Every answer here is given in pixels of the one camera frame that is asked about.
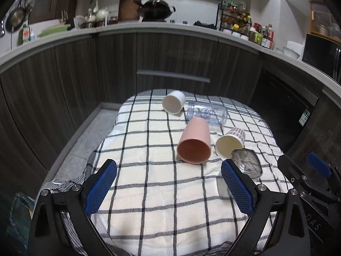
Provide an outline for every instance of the paper cup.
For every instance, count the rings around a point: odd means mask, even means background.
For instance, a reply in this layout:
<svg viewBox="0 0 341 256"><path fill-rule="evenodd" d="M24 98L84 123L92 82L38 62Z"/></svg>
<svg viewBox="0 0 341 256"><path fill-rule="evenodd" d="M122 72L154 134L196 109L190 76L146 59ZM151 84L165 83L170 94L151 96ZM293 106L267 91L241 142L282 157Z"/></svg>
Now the paper cup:
<svg viewBox="0 0 341 256"><path fill-rule="evenodd" d="M226 135L221 136L215 143L215 152L223 161L231 158L235 149L244 148L245 132L234 127Z"/></svg>
<svg viewBox="0 0 341 256"><path fill-rule="evenodd" d="M193 117L188 122L176 151L184 162L191 164L206 162L211 156L211 137L205 119Z"/></svg>
<svg viewBox="0 0 341 256"><path fill-rule="evenodd" d="M172 91L162 100L163 109L172 115L180 113L186 102L186 96L179 90Z"/></svg>

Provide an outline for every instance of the black dishwasher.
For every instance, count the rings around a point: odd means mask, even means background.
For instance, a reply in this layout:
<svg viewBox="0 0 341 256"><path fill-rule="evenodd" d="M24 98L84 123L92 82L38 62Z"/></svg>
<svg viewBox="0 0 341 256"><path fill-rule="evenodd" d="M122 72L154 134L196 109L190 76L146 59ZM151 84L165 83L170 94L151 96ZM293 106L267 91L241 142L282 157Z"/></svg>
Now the black dishwasher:
<svg viewBox="0 0 341 256"><path fill-rule="evenodd" d="M295 89L264 70L250 107L266 121L283 153L294 144L314 109Z"/></svg>

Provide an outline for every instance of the silver bolt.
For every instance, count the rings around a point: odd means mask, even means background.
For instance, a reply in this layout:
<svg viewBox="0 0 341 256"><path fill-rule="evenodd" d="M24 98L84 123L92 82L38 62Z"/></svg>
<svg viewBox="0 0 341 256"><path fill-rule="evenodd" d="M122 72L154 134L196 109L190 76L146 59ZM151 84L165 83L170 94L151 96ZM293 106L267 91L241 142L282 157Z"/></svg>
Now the silver bolt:
<svg viewBox="0 0 341 256"><path fill-rule="evenodd" d="M257 185L257 188L258 188L260 191L266 191L266 189L267 189L266 185L263 185L263 184Z"/></svg>
<svg viewBox="0 0 341 256"><path fill-rule="evenodd" d="M48 194L48 189L43 189L40 193L42 196L47 196Z"/></svg>
<svg viewBox="0 0 341 256"><path fill-rule="evenodd" d="M74 184L73 186L72 186L72 190L73 191L79 191L81 189L81 185L80 184Z"/></svg>
<svg viewBox="0 0 341 256"><path fill-rule="evenodd" d="M291 192L292 195L297 195L298 194L296 189L290 189L290 192Z"/></svg>

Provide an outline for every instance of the black wok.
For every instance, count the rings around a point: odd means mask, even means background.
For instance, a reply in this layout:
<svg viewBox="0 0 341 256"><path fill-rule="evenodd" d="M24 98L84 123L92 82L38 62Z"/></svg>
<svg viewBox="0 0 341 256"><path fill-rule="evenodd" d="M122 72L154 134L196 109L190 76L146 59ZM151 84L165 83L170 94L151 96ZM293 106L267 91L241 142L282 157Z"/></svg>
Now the black wok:
<svg viewBox="0 0 341 256"><path fill-rule="evenodd" d="M166 19L175 12L175 7L173 11L169 8L169 5L162 0L149 0L144 5L141 2L134 0L134 3L139 5L141 8L137 9L137 13L146 19Z"/></svg>

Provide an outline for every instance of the clear plastic cup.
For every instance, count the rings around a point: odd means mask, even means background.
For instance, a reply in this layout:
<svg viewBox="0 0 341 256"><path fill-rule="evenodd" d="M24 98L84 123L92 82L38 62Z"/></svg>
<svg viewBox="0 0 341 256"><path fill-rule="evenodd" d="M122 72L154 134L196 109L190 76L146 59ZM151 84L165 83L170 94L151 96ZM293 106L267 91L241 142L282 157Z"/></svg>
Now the clear plastic cup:
<svg viewBox="0 0 341 256"><path fill-rule="evenodd" d="M227 110L224 106L211 103L191 101L188 102L186 113L187 121L193 117L202 117L211 126L224 126L227 120Z"/></svg>

